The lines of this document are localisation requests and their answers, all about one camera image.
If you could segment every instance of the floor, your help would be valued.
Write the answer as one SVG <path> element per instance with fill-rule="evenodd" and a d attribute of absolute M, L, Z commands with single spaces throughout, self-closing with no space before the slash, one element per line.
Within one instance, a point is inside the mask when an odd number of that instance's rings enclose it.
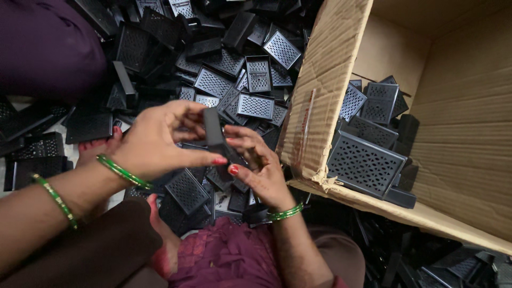
<path fill-rule="evenodd" d="M 21 110 L 28 105 L 30 105 L 34 99 L 29 97 L 23 97 L 23 96 L 8 96 L 9 100 L 13 104 L 13 106 L 16 108 L 16 110 Z M 66 127 L 62 126 L 59 121 L 57 124 L 52 126 L 50 129 L 48 129 L 46 132 L 58 132 L 62 134 L 62 138 L 66 138 Z M 121 130 L 124 132 L 130 127 L 129 124 L 124 123 L 122 124 Z M 73 161 L 73 164 L 76 165 L 76 161 L 78 160 L 78 145 L 67 145 L 64 144 L 64 154 L 68 157 L 68 160 Z M 5 158 L 0 158 L 0 198 L 5 197 L 12 193 L 12 191 L 4 192 L 4 181 L 5 181 Z M 115 205 L 119 204 L 124 197 L 124 190 L 120 191 L 116 194 L 114 194 L 109 199 L 109 209 L 114 207 Z"/>

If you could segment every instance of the leg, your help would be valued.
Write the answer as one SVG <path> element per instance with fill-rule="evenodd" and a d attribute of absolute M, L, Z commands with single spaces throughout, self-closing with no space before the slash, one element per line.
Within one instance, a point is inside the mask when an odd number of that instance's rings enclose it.
<path fill-rule="evenodd" d="M 345 233 L 330 227 L 312 225 L 308 230 L 332 273 L 349 288 L 362 288 L 365 258 L 357 244 Z"/>

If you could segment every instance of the maroon clothing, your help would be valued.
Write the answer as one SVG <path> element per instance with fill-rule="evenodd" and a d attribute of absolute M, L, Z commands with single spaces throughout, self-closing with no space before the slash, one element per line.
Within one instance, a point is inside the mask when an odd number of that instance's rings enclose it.
<path fill-rule="evenodd" d="M 63 0 L 0 1 L 0 93 L 73 101 L 106 70 L 94 29 Z"/>
<path fill-rule="evenodd" d="M 249 229 L 246 223 L 238 226 L 219 218 L 215 226 L 181 242 L 178 272 L 170 277 L 169 287 L 280 288 L 272 243 L 266 225 Z M 339 277 L 333 287 L 347 288 Z"/>

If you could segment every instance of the cardboard box flap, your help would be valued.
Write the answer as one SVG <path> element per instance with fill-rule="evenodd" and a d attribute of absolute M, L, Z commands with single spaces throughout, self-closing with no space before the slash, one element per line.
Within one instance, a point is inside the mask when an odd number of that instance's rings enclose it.
<path fill-rule="evenodd" d="M 303 159 L 299 160 L 306 178 L 314 177 L 327 163 L 329 143 L 371 6 L 372 0 L 326 0 L 317 16 L 278 148 L 281 160 L 291 164 L 303 135 L 304 111 L 309 107 L 311 91 L 317 89 L 309 111 Z"/>

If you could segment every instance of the patterned fabric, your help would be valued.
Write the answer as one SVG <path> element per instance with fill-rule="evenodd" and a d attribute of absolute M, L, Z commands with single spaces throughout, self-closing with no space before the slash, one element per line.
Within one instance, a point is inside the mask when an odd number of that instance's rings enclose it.
<path fill-rule="evenodd" d="M 280 288 L 273 239 L 265 225 L 250 229 L 229 218 L 217 219 L 186 237 L 178 250 L 178 272 L 169 279 L 169 287 L 243 287 Z M 336 277 L 334 288 L 347 288 Z"/>

